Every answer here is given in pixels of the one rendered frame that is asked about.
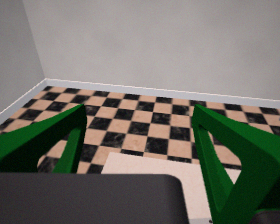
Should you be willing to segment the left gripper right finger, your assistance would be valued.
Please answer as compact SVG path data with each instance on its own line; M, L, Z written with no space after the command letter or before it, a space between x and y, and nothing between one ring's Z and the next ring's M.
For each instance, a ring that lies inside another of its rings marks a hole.
M248 224L260 211L280 210L280 136L199 104L192 127L213 224ZM208 132L239 158L235 184Z

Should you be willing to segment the grey rectangular plate with four corner holes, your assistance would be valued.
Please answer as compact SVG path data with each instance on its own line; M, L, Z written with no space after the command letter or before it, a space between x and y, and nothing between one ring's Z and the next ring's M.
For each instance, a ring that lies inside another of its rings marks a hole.
M190 224L213 224L212 218L195 218L189 219Z

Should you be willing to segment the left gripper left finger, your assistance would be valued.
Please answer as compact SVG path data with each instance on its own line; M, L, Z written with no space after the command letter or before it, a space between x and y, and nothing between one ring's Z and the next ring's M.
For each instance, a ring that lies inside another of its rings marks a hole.
M39 159L70 133L52 173L77 173L87 127L84 104L0 135L0 172L39 173Z

